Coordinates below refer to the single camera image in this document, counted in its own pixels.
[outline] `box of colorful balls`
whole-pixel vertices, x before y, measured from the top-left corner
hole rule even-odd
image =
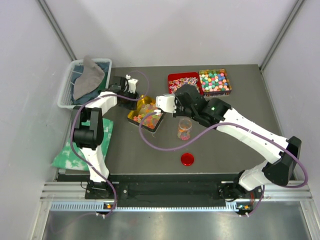
[[[204,97],[224,96],[232,87],[225,69],[200,70],[199,78]]]
[[[148,114],[153,113],[156,109],[156,100],[145,96],[137,102],[136,110],[129,112],[127,119],[129,122],[138,125],[141,123],[142,119]],[[162,112],[160,115],[154,114],[148,116],[142,123],[142,128],[147,129],[148,131],[154,133],[158,129],[161,121],[164,118],[165,113]]]
[[[199,74],[197,72],[172,73],[168,75],[169,93],[174,94],[183,85],[193,85],[203,95]]]

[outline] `blue cloth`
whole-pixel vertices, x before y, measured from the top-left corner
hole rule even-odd
[[[110,66],[110,62],[97,62],[96,63],[106,74],[106,77],[108,77],[108,71],[109,71],[109,66]],[[82,73],[84,72],[84,66],[78,65],[78,66],[74,66],[73,69],[74,72],[72,72],[72,76],[71,76],[71,83],[75,83],[77,78],[79,78]],[[98,88],[96,88],[95,90],[93,90],[92,92],[87,93],[86,95],[80,97],[78,100],[74,99],[74,85],[71,85],[71,100],[73,101],[74,105],[82,105],[85,104],[86,102],[95,99],[96,97],[99,96],[99,90]]]

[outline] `red box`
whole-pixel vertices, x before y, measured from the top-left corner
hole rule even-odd
[[[172,74],[169,74],[168,75],[168,90],[169,90],[169,94],[172,94],[172,91],[170,89],[169,81],[179,80],[179,79],[183,79],[183,78],[196,78],[197,79],[196,84],[199,87],[200,94],[201,95],[204,94],[204,91],[202,90],[202,87],[201,87],[199,73],[197,73],[197,72],[183,72],[183,73],[172,73]]]

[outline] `round red object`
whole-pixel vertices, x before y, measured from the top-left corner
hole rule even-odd
[[[194,163],[194,161],[195,161],[195,158],[191,153],[187,152],[181,156],[181,162],[185,166],[191,166]]]

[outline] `folded cloth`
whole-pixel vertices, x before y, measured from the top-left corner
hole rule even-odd
[[[73,98],[78,100],[97,89],[104,79],[105,73],[88,55],[83,58],[83,73],[75,80]]]
[[[86,102],[95,99],[96,97],[99,96],[100,91],[104,90],[106,88],[106,84],[107,84],[107,78],[108,78],[108,72],[109,72],[109,66],[110,63],[109,62],[97,62],[96,63],[103,71],[104,71],[104,78],[102,80],[102,82],[100,83],[100,85],[98,86],[98,88],[96,88],[95,90],[93,90],[92,92],[89,92],[88,94],[84,95],[83,97],[79,98],[78,100],[75,100],[73,98],[74,95],[74,86],[71,86],[71,96],[72,96],[72,101],[74,105],[82,105],[85,104]],[[73,69],[73,73],[71,76],[71,82],[74,84],[75,81],[77,80],[77,78],[79,78],[81,76],[81,74],[84,71],[84,66],[81,65],[77,65],[74,67]]]
[[[111,133],[114,127],[114,122],[109,119],[102,119],[103,121],[103,141],[101,144],[102,149],[102,155],[103,158],[106,158]],[[89,126],[89,121],[84,122],[83,125]],[[83,153],[80,151],[80,149],[76,146],[74,143],[74,149],[75,151],[84,158]],[[78,158],[74,152],[71,150],[70,147],[70,139],[65,144],[64,148],[61,150],[61,152],[54,158],[53,163],[51,164],[53,167],[61,168],[61,169],[71,169],[71,170],[82,170],[82,171],[89,171],[88,165],[82,161],[80,158]]]

